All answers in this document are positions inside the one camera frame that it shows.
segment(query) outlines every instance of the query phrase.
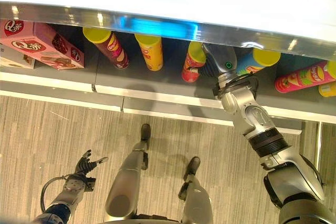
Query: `gray carpet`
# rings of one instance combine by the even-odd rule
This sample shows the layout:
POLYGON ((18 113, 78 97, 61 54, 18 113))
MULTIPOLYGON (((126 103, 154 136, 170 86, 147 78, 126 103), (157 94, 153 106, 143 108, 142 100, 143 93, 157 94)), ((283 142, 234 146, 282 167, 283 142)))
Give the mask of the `gray carpet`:
MULTIPOLYGON (((9 97, 0 97, 0 216, 29 221, 39 215, 43 184, 73 172, 79 157, 92 149, 92 159, 108 156, 109 161, 91 173, 97 178, 95 190, 85 193, 70 223, 101 222, 113 178, 139 140, 143 123, 152 126, 152 141, 149 169, 142 173, 138 213, 180 220, 184 204, 177 193, 185 166, 198 155, 202 163, 197 177, 212 199, 216 224, 278 222, 279 210, 263 186, 266 172, 233 127, 9 97)), ((312 127, 306 129, 307 141, 297 135, 285 137, 313 161, 312 127)), ((328 153, 330 148, 336 150, 333 137, 333 143, 325 147, 328 153)), ((332 174, 327 181, 328 206, 335 210, 335 156, 324 156, 321 167, 334 164, 323 172, 332 174)), ((46 205, 62 184, 48 188, 46 205)))

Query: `shelf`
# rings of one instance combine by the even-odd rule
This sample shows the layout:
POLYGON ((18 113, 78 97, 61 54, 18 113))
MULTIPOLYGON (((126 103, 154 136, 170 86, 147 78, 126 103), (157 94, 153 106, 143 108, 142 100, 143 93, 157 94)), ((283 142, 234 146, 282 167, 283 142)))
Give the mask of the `shelf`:
POLYGON ((336 60, 335 0, 267 0, 262 5, 242 0, 154 0, 155 4, 153 0, 54 1, 0 0, 0 18, 100 27, 336 60))
POLYGON ((83 40, 78 27, 54 26, 54 28, 85 52, 84 69, 57 70, 36 60, 33 70, 0 67, 0 80, 92 92, 99 52, 92 43, 83 40))
POLYGON ((0 81, 0 95, 88 108, 121 111, 123 97, 55 87, 0 81))
MULTIPOLYGON (((161 102, 205 106, 221 109, 220 101, 212 94, 216 80, 200 77, 194 83, 186 83, 181 78, 181 69, 188 47, 187 41, 163 39, 164 67, 158 72, 147 69, 137 41, 133 35, 118 34, 118 38, 130 57, 127 69, 111 67, 107 59, 101 57, 96 78, 97 92, 123 95, 161 102)), ((257 102, 272 116, 336 122, 336 97, 324 98, 317 87, 287 94, 274 88, 277 66, 258 72, 259 89, 257 102)))
MULTIPOLYGON (((223 109, 159 102, 139 98, 125 97, 123 112, 233 126, 232 117, 229 114, 224 113, 223 109)), ((302 132, 302 122, 299 120, 273 118, 273 122, 281 133, 299 135, 302 132)))
MULTIPOLYGON (((126 69, 117 69, 104 57, 99 50, 91 43, 83 40, 80 28, 55 26, 59 32, 67 37, 71 43, 85 51, 86 68, 57 71, 47 65, 37 62, 36 69, 15 69, 0 68, 0 80, 3 83, 12 83, 12 89, 7 90, 13 93, 27 93, 26 87, 45 86, 46 93, 36 90, 39 96, 55 97, 56 91, 50 89, 62 89, 66 100, 76 100, 76 97, 66 98, 66 90, 75 92, 77 99, 81 99, 83 92, 97 92, 104 95, 104 99, 97 98, 97 93, 92 95, 93 100, 84 102, 106 103, 109 95, 120 98, 135 98, 163 102, 167 104, 179 104, 187 107, 191 106, 198 109, 217 109, 223 108, 220 101, 216 100, 212 94, 212 88, 216 83, 215 78, 200 77, 194 83, 186 83, 181 78, 182 65, 188 48, 188 41, 163 38, 164 66, 158 72, 147 69, 139 45, 134 35, 127 33, 117 33, 121 45, 130 58, 130 65, 126 69)), ((284 74, 284 71, 291 71, 288 63, 293 68, 302 65, 303 58, 282 57, 277 66, 272 66, 259 71, 256 76, 259 79, 257 92, 257 102, 262 105, 270 114, 276 118, 292 118, 299 120, 310 120, 327 123, 336 122, 336 97, 324 98, 317 87, 303 89, 287 94, 281 94, 274 88, 274 79, 277 74, 284 74)), ((316 59, 305 59, 308 65, 316 59)), ((214 120, 230 121, 222 117, 214 120)))

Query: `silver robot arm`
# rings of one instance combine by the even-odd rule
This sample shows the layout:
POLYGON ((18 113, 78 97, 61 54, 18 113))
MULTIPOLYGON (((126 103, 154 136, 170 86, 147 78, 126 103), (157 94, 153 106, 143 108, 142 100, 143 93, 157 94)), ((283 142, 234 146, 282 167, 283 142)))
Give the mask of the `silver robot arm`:
POLYGON ((269 171, 264 184, 271 201, 281 208, 279 224, 336 223, 322 204, 322 182, 313 165, 286 143, 266 110, 256 102, 251 76, 236 74, 233 48, 203 44, 203 50, 207 54, 205 72, 218 76, 218 99, 259 155, 262 167, 269 171))
POLYGON ((89 162, 91 150, 84 153, 82 158, 77 163, 75 172, 62 177, 51 179, 43 187, 41 193, 41 210, 42 214, 37 216, 32 223, 40 224, 66 224, 70 217, 75 213, 78 204, 82 201, 84 192, 93 191, 95 178, 88 178, 86 175, 97 167, 98 164, 107 161, 107 157, 103 157, 95 162, 89 162), (45 209, 44 207, 44 192, 46 187, 53 181, 65 179, 63 191, 52 201, 45 209))

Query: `q-brand snack box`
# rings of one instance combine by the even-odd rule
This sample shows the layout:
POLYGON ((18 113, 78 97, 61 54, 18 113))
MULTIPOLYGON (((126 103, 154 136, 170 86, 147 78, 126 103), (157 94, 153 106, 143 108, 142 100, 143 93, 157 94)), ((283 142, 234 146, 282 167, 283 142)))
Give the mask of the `q-brand snack box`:
POLYGON ((45 23, 1 20, 0 43, 56 69, 84 68, 84 53, 45 23))

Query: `snack can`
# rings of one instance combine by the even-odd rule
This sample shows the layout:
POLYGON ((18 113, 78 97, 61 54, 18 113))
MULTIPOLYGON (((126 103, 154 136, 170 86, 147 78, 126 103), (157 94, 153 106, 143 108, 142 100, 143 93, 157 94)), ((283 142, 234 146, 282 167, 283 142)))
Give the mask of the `snack can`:
POLYGON ((204 66, 206 56, 201 42, 192 41, 189 44, 187 56, 182 69, 182 79, 186 82, 194 82, 198 79, 197 68, 204 66))
POLYGON ((108 30, 83 27, 83 34, 118 69, 128 67, 129 60, 116 35, 108 30))
POLYGON ((163 67, 161 37, 134 34, 149 70, 159 71, 163 67))
POLYGON ((336 80, 336 61, 324 60, 277 78, 275 88, 281 93, 287 93, 334 80, 336 80))
POLYGON ((255 73, 264 67, 270 67, 277 63, 281 53, 274 51, 265 51, 254 48, 252 52, 244 55, 238 61, 236 72, 239 76, 246 73, 255 73))
POLYGON ((336 97, 336 81, 319 85, 319 93, 323 97, 336 97))

